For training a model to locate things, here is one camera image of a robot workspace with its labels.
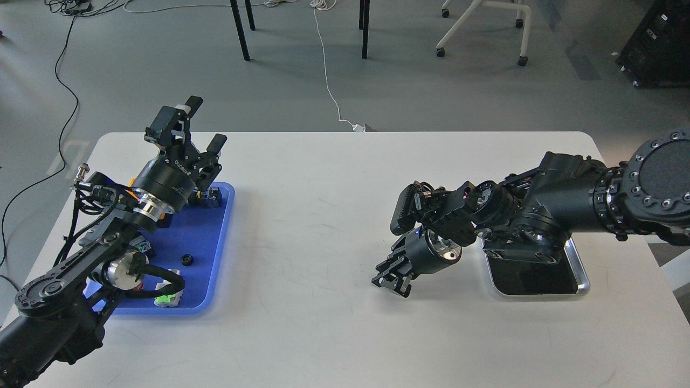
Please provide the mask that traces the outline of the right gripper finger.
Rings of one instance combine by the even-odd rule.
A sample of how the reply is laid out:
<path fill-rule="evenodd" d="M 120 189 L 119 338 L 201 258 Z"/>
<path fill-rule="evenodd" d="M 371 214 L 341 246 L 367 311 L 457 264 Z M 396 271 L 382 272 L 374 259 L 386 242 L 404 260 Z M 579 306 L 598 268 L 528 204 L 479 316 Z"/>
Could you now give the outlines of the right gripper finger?
<path fill-rule="evenodd" d="M 373 285 L 397 293 L 404 298 L 409 297 L 412 291 L 412 280 L 416 280 L 420 275 L 415 273 L 411 267 L 387 267 L 376 268 L 377 275 L 372 278 Z"/>
<path fill-rule="evenodd" d="M 391 252 L 384 261 L 375 265 L 378 273 L 414 273 L 416 262 L 414 253 L 418 240 L 416 237 L 401 237 L 395 241 Z"/>

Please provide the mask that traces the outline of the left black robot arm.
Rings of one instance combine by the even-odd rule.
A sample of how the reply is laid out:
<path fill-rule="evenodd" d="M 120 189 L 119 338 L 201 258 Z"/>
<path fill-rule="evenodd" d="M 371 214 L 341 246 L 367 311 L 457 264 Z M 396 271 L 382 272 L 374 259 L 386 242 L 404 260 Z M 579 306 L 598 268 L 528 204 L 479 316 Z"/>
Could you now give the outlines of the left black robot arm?
<path fill-rule="evenodd" d="M 19 317 L 2 329 L 2 387 L 23 387 L 54 361 L 74 364 L 102 347 L 104 324 L 123 298 L 183 290 L 183 278 L 150 264 L 135 240 L 142 231 L 155 232 L 164 214 L 179 213 L 195 192 L 206 191 L 222 169 L 225 135 L 215 135 L 205 152 L 191 140 L 190 120 L 202 103 L 190 96 L 158 111 L 144 135 L 158 155 L 131 186 L 80 165 L 72 184 L 74 211 L 98 204 L 100 214 L 71 230 L 53 267 L 18 290 Z"/>

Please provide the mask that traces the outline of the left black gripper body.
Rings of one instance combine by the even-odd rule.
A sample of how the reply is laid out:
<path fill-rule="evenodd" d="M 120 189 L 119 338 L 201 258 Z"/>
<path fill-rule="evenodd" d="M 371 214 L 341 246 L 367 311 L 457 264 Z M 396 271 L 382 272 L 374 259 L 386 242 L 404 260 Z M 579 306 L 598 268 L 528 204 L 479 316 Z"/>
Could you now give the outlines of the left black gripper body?
<path fill-rule="evenodd" d="M 132 191 L 139 200 L 136 213 L 162 216 L 177 213 L 197 189 L 194 184 L 197 160 L 174 160 L 158 155 L 150 160 L 136 177 Z"/>

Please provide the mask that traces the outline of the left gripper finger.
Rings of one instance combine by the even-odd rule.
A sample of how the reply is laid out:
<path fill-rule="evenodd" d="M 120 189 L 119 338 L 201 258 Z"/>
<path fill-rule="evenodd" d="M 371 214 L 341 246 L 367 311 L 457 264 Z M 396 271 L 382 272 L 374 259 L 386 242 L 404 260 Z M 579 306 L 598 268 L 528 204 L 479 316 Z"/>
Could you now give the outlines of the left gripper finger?
<path fill-rule="evenodd" d="M 197 189 L 208 189 L 222 170 L 219 163 L 221 149 L 227 141 L 227 136 L 215 134 L 204 153 L 200 154 L 197 164 L 194 165 L 196 177 L 194 184 Z"/>
<path fill-rule="evenodd" d="M 200 96 L 190 96 L 184 104 L 163 106 L 145 129 L 144 140 L 172 161 L 199 160 L 201 153 L 191 141 L 190 120 L 203 102 Z"/>

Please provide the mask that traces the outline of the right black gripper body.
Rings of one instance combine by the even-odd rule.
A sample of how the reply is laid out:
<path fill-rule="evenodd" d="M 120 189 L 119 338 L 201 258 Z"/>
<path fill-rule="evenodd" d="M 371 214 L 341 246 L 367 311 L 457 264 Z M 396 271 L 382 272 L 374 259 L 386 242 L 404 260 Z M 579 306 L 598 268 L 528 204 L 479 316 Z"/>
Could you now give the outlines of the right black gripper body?
<path fill-rule="evenodd" d="M 411 275 L 434 274 L 459 262 L 463 248 L 429 229 L 414 229 L 396 241 L 396 258 L 402 259 L 397 272 Z"/>

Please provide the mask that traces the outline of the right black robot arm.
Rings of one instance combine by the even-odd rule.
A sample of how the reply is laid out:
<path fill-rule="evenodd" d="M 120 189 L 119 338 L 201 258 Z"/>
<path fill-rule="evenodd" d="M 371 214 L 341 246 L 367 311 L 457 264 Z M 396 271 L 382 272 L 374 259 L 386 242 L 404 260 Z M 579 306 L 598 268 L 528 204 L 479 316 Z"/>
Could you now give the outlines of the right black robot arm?
<path fill-rule="evenodd" d="M 688 129 L 643 143 L 628 162 L 545 153 L 540 165 L 496 183 L 454 191 L 414 182 L 399 195 L 390 231 L 398 236 L 372 284 L 408 297 L 412 280 L 459 262 L 476 239 L 503 295 L 578 295 L 589 280 L 575 232 L 619 241 L 657 235 L 688 246 Z"/>

